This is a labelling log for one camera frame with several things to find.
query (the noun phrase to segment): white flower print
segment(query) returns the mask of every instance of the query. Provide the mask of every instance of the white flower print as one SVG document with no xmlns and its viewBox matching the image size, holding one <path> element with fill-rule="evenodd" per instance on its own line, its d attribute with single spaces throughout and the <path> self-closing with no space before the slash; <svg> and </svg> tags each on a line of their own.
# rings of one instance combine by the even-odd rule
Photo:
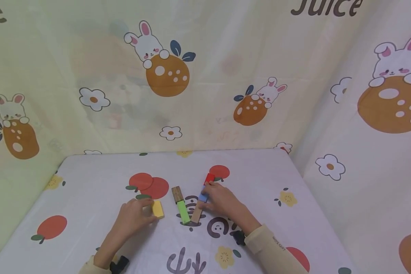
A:
<svg viewBox="0 0 411 274">
<path fill-rule="evenodd" d="M 110 100 L 105 98 L 105 93 L 102 90 L 81 88 L 79 93 L 81 93 L 81 97 L 79 97 L 81 103 L 84 106 L 91 107 L 91 109 L 95 112 L 100 112 L 102 107 L 107 107 L 110 105 Z"/>
<path fill-rule="evenodd" d="M 84 153 L 86 155 L 101 155 L 102 154 L 102 152 L 98 150 L 84 150 Z"/>
<path fill-rule="evenodd" d="M 160 136 L 166 138 L 168 141 L 173 141 L 175 138 L 183 136 L 180 130 L 180 127 L 163 127 Z"/>
<path fill-rule="evenodd" d="M 289 154 L 290 151 L 291 151 L 292 145 L 281 142 L 281 143 L 278 143 L 274 148 L 275 149 L 283 149 L 284 151 L 286 151 Z"/>
<path fill-rule="evenodd" d="M 341 179 L 341 175 L 345 173 L 345 167 L 338 162 L 335 155 L 325 155 L 323 158 L 316 159 L 315 163 L 319 166 L 318 170 L 324 176 L 330 176 L 335 181 Z"/>
<path fill-rule="evenodd" d="M 339 84 L 335 84 L 332 86 L 330 89 L 330 92 L 335 95 L 335 102 L 340 103 L 342 100 L 342 97 L 344 96 L 344 93 L 346 92 L 347 87 L 349 86 L 350 81 L 352 78 L 350 77 L 345 77 L 342 78 Z"/>
</svg>

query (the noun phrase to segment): child's hand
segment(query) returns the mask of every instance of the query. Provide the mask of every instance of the child's hand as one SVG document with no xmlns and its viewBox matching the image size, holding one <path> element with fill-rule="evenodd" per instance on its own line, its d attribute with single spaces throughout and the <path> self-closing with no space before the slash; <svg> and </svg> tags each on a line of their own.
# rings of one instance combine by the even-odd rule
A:
<svg viewBox="0 0 411 274">
<path fill-rule="evenodd" d="M 205 184 L 202 193 L 209 195 L 210 203 L 202 204 L 201 209 L 211 210 L 230 218 L 247 236 L 261 226 L 248 208 L 228 188 L 223 187 L 221 184 L 208 182 Z"/>
<path fill-rule="evenodd" d="M 143 207 L 153 204 L 152 199 L 142 199 L 123 204 L 111 231 L 105 237 L 104 242 L 94 256 L 94 265 L 108 269 L 110 262 L 122 245 L 137 231 L 157 220 L 155 216 L 145 216 Z"/>
<path fill-rule="evenodd" d="M 140 229 L 155 222 L 157 217 L 143 214 L 143 207 L 151 206 L 153 203 L 152 199 L 132 199 L 123 204 L 111 233 L 126 241 Z"/>
</svg>

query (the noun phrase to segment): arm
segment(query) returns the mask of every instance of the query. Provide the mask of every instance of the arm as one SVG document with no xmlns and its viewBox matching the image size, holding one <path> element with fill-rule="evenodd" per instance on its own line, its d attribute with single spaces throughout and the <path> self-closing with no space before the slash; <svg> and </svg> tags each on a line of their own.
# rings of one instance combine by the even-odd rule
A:
<svg viewBox="0 0 411 274">
<path fill-rule="evenodd" d="M 95 256 L 82 266 L 79 274 L 111 274 L 110 263 L 114 255 L 137 231 L 155 222 L 157 217 L 144 216 L 143 207 L 153 204 L 152 199 L 142 199 L 123 204 L 116 221 Z"/>
<path fill-rule="evenodd" d="M 301 263 L 278 242 L 265 225 L 249 234 L 245 243 L 266 273 L 307 274 Z"/>
<path fill-rule="evenodd" d="M 245 243 L 267 274 L 307 274 L 306 269 L 284 248 L 272 232 L 253 216 L 234 194 L 217 182 L 208 182 L 203 190 L 211 203 L 202 208 L 232 219 L 247 236 Z"/>
</svg>

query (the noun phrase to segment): yellow block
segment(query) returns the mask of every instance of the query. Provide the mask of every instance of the yellow block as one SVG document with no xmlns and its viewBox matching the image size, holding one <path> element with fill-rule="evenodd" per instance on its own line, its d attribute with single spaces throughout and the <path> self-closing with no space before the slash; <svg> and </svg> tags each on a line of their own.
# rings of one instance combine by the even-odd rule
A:
<svg viewBox="0 0 411 274">
<path fill-rule="evenodd" d="M 161 206 L 160 201 L 154 201 L 154 204 L 152 205 L 152 212 L 154 213 L 154 216 L 159 219 L 164 217 L 163 207 Z"/>
</svg>

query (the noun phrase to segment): blue block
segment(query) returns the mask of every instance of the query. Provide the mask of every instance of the blue block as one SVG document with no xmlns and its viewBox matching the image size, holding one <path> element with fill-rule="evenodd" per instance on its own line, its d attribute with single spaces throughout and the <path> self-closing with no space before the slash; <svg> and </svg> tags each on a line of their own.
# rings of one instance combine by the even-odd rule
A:
<svg viewBox="0 0 411 274">
<path fill-rule="evenodd" d="M 208 194 L 199 194 L 198 196 L 198 200 L 202 202 L 207 202 L 208 198 L 209 198 Z"/>
</svg>

